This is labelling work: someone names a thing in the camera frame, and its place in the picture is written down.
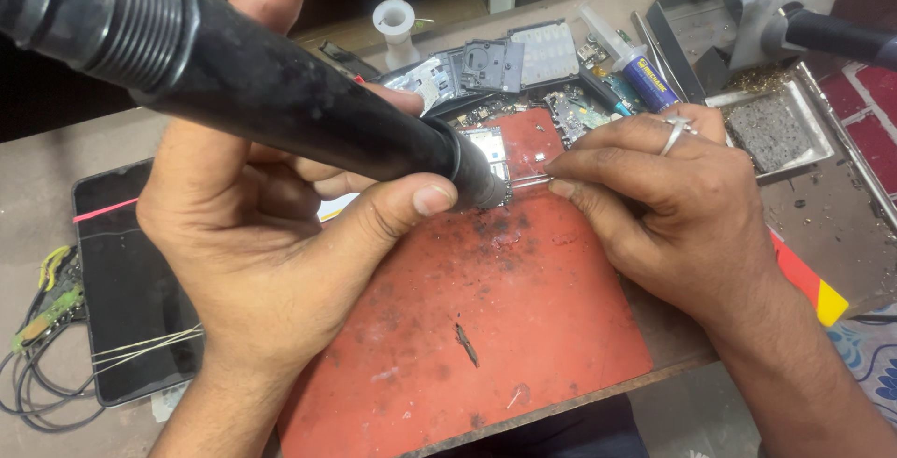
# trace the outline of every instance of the patterned cloth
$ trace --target patterned cloth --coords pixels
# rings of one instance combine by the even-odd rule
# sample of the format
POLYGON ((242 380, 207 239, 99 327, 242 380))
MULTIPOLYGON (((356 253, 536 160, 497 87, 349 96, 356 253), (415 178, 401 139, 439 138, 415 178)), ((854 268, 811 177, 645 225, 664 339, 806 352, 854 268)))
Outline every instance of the patterned cloth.
MULTIPOLYGON (((897 303, 869 315, 897 315, 897 303)), ((897 427, 897 323, 845 320, 828 334, 863 392, 897 427)))

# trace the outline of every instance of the wooden table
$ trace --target wooden table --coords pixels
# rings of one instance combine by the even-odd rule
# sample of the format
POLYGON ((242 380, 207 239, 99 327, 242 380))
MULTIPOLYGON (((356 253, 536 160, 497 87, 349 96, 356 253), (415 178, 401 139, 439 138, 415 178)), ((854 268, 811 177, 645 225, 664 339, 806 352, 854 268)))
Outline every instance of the wooden table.
MULTIPOLYGON (((462 45, 465 39, 497 38, 506 29, 559 17, 567 19, 581 44, 585 26, 576 18, 575 10, 583 1, 615 28, 636 36, 630 12, 644 12, 654 0, 548 0, 423 33, 416 36, 415 44, 422 53, 444 50, 462 45)), ((375 65, 384 65, 383 49, 358 53, 375 65)), ((164 123, 162 115, 134 109, 0 144, 0 274, 5 283, 0 336, 9 337, 15 332, 35 291, 40 260, 55 247, 74 241, 72 184, 151 156, 164 123)), ((762 198, 768 223, 822 279, 844 295, 850 303, 847 314, 856 315, 895 300, 897 250, 886 244, 890 231, 873 214, 867 191, 851 183, 856 176, 850 164, 838 165, 845 157, 837 139, 831 134, 829 139, 837 154, 818 165, 815 179, 805 175, 769 185, 762 189, 762 198), (805 200, 806 207, 795 208, 796 200, 805 200)), ((717 359, 703 331, 690 318, 634 285, 624 283, 624 291, 654 361, 651 373, 431 444, 406 456, 425 456, 451 448, 717 359)), ((46 361, 46 372, 56 374, 58 383, 81 383, 90 373, 84 330, 64 334, 46 361), (52 363, 64 365, 64 372, 54 369, 52 363)), ((0 379, 0 385, 9 386, 7 375, 0 379)), ((0 391, 5 400, 10 393, 8 388, 0 391)), ((60 417, 81 418, 94 408, 93 401, 77 402, 60 411, 60 417)), ((61 436, 43 436, 17 419, 3 418, 7 419, 0 425, 2 456, 141 456, 163 426, 153 419, 149 400, 109 409, 86 428, 61 436)))

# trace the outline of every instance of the hand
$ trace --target hand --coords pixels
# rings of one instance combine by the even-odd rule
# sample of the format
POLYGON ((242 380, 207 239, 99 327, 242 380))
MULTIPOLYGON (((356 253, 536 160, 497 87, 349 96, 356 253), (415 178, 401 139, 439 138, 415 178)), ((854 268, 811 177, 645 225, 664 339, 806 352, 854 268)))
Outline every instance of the hand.
POLYGON ((756 319, 769 293, 795 291, 782 275, 763 223, 748 155, 724 146, 722 116, 677 104, 663 114, 692 121, 656 156, 672 126, 656 115, 617 120, 580 138, 545 167, 551 190, 588 218, 611 264, 705 326, 756 319), (637 218, 618 195, 642 201, 637 218))
MULTIPOLYGON (((286 32, 302 0, 230 3, 286 32)), ((372 89, 420 113, 418 95, 372 89)), ((206 329, 204 363, 295 376, 340 330, 397 238, 456 200, 451 182, 435 174, 372 183, 171 121, 137 216, 196 307, 206 329), (320 200, 363 190, 322 232, 320 200)))

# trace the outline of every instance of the red tile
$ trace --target red tile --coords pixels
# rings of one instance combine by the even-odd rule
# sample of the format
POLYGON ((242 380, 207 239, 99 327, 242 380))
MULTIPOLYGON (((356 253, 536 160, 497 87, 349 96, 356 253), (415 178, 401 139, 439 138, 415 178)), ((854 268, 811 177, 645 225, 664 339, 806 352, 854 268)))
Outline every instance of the red tile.
POLYGON ((897 73, 880 67, 867 67, 857 73, 857 79, 869 89, 872 100, 887 113, 891 123, 897 123, 897 73))
POLYGON ((884 189, 889 194, 897 192, 897 144, 891 140, 878 117, 869 113, 863 120, 847 125, 847 131, 884 189))
POLYGON ((823 89, 825 97, 828 98, 832 108, 842 120, 850 115, 857 114, 860 109, 866 107, 863 98, 859 96, 853 85, 847 81, 844 73, 828 76, 819 82, 819 86, 823 89))

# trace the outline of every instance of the white spool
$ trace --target white spool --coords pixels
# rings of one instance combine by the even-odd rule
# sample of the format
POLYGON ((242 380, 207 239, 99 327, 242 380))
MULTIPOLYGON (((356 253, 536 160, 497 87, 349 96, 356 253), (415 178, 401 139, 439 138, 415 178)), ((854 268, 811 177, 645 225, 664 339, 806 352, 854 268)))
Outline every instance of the white spool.
POLYGON ((387 67, 392 71, 420 61, 420 51, 411 44, 414 9, 403 0, 388 0, 374 10, 374 27, 387 41, 387 67))

